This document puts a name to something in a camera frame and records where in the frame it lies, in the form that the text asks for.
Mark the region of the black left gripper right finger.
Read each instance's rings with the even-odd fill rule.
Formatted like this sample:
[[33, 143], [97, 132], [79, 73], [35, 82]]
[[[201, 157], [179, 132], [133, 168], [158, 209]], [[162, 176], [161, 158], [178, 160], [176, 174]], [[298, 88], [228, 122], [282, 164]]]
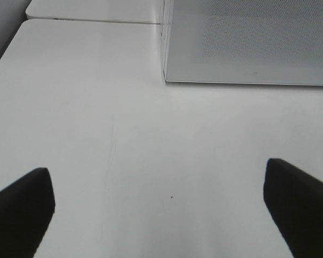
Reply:
[[293, 257], [323, 257], [322, 181], [282, 159], [269, 159], [263, 199]]

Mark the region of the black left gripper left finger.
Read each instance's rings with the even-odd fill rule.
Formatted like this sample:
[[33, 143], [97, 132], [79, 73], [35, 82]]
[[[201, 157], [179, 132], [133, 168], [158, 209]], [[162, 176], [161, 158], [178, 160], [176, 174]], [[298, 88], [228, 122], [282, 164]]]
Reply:
[[0, 257], [34, 257], [54, 212], [47, 168], [36, 168], [2, 189]]

